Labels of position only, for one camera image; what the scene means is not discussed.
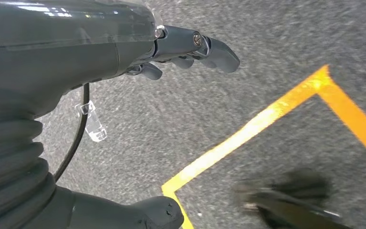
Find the robotic forearm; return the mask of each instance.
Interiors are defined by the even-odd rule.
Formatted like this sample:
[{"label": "robotic forearm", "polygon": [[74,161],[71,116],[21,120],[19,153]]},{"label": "robotic forearm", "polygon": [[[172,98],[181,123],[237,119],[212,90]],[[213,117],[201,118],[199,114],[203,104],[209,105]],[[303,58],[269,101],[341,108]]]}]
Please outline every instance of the robotic forearm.
[{"label": "robotic forearm", "polygon": [[85,83],[122,74],[162,75],[149,62],[194,61],[233,72],[239,59],[197,31],[156,27],[132,0],[0,0],[0,229],[177,229],[167,197],[124,206],[55,185],[33,138],[34,119]]}]

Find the cable clip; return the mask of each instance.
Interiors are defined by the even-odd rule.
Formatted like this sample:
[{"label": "cable clip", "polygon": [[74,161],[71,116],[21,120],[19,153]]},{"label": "cable clip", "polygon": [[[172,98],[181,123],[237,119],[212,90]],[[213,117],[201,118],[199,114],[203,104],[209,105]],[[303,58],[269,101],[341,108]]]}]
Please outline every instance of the cable clip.
[{"label": "cable clip", "polygon": [[78,117],[82,115],[88,115],[86,121],[85,131],[94,142],[101,142],[107,138],[106,129],[100,123],[99,117],[96,114],[96,107],[92,101],[87,104],[78,104],[75,106]]}]

